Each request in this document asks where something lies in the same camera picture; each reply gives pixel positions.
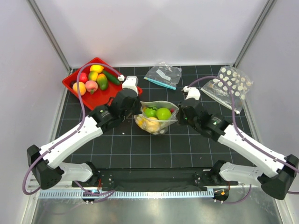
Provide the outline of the small striped watermelon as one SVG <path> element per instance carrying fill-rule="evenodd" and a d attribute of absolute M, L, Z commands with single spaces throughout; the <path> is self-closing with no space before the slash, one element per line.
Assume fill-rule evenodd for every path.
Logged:
<path fill-rule="evenodd" d="M 144 114 L 146 117 L 156 117 L 157 108 L 155 106 L 146 107 L 144 110 Z"/>

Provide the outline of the green apple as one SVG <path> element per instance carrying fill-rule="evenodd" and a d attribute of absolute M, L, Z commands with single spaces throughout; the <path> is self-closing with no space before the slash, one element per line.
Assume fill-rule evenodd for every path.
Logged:
<path fill-rule="evenodd" d="M 168 108 L 159 108 L 157 110 L 156 117 L 159 120 L 168 120 L 171 117 L 171 112 Z"/>

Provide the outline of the yellow orange round fruit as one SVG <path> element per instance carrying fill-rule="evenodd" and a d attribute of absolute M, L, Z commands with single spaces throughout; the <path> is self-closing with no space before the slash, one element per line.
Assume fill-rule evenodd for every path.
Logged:
<path fill-rule="evenodd" d="M 149 117 L 144 122 L 145 130 L 149 133 L 156 133 L 160 129 L 160 122 L 156 117 Z"/>

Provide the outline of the yellow banana bunch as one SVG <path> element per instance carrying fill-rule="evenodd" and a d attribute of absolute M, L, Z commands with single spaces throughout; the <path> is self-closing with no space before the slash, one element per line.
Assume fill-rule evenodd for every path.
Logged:
<path fill-rule="evenodd" d="M 142 115 L 138 115 L 135 116 L 135 122 L 136 124 L 141 128 L 141 129 L 145 129 L 146 127 L 146 123 L 145 123 L 146 119 L 142 116 Z"/>

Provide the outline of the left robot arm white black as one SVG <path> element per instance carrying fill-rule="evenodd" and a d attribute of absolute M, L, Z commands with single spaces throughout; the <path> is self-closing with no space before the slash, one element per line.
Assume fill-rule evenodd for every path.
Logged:
<path fill-rule="evenodd" d="M 100 173 L 91 162 L 65 163 L 64 160 L 84 144 L 116 128 L 130 114 L 141 113 L 138 92 L 129 88 L 119 91 L 110 104 L 96 107 L 77 126 L 44 146 L 27 149 L 28 164 L 41 189 L 50 189 L 60 181 L 97 185 Z"/>

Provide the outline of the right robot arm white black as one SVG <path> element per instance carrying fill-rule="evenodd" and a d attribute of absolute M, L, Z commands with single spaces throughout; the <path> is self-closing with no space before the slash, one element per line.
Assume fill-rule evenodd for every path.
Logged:
<path fill-rule="evenodd" d="M 299 160 L 268 149 L 242 132 L 220 114 L 209 114 L 202 104 L 189 98 L 178 105 L 180 125 L 189 125 L 201 136 L 225 145 L 251 161 L 254 166 L 217 161 L 207 178 L 216 185 L 242 182 L 260 187 L 267 195 L 283 200 L 296 177 Z"/>

